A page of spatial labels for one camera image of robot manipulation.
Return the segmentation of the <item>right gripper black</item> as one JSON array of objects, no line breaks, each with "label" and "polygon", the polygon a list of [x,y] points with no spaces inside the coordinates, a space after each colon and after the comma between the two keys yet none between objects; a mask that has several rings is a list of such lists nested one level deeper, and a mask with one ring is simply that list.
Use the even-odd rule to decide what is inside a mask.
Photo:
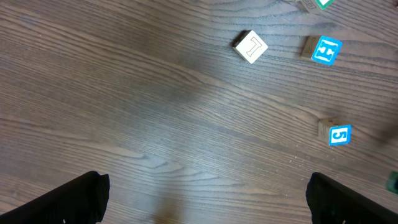
[{"label": "right gripper black", "polygon": [[398,172],[392,171],[386,182],[386,189],[394,194],[398,194]]}]

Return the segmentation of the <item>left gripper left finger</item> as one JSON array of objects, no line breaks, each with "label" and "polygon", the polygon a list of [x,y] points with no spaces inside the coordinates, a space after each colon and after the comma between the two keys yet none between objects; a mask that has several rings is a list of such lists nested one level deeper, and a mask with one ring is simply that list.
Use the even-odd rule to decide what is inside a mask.
[{"label": "left gripper left finger", "polygon": [[1,215],[1,223],[82,223],[103,220],[109,200],[109,175],[89,171]]}]

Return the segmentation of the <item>blue number 5 block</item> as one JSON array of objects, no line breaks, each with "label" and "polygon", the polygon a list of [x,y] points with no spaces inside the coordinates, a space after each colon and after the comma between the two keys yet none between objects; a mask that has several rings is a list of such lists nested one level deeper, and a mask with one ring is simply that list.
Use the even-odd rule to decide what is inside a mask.
[{"label": "blue number 5 block", "polygon": [[329,146],[346,145],[351,142],[352,125],[339,118],[318,121],[318,138]]}]

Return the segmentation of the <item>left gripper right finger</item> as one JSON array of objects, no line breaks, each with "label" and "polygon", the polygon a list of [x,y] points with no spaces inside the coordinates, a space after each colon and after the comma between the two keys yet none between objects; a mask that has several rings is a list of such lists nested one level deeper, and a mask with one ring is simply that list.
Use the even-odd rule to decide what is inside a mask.
[{"label": "left gripper right finger", "polygon": [[313,224],[397,224],[397,214],[320,172],[305,193]]}]

